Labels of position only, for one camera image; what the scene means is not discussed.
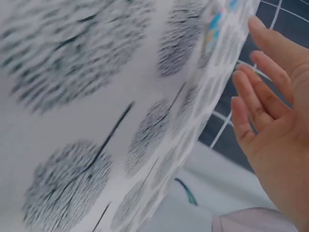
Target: stretched fabric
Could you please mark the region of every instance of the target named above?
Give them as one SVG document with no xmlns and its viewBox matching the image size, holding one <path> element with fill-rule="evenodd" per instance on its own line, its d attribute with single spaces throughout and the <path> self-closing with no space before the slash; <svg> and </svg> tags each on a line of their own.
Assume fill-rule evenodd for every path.
<svg viewBox="0 0 309 232">
<path fill-rule="evenodd" d="M 259 1 L 1 3 L 1 231 L 138 231 L 204 129 Z"/>
</svg>

